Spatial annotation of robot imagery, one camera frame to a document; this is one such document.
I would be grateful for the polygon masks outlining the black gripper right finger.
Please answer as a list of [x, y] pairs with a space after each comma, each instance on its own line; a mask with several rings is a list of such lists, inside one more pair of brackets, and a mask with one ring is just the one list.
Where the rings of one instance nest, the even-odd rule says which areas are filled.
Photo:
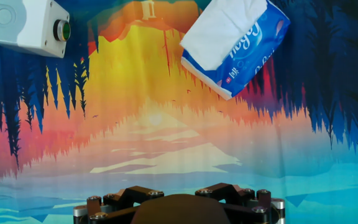
[[285, 224], [284, 199], [273, 198], [266, 189], [219, 183], [198, 189], [195, 195], [217, 200], [231, 223]]

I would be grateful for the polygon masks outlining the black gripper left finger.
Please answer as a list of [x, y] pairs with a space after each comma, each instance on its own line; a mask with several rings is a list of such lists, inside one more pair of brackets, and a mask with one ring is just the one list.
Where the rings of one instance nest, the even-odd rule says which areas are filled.
[[163, 197], [163, 191], [137, 185], [102, 197], [97, 195], [90, 196], [86, 199], [85, 205], [73, 208], [73, 223], [130, 223], [141, 203], [159, 197]]

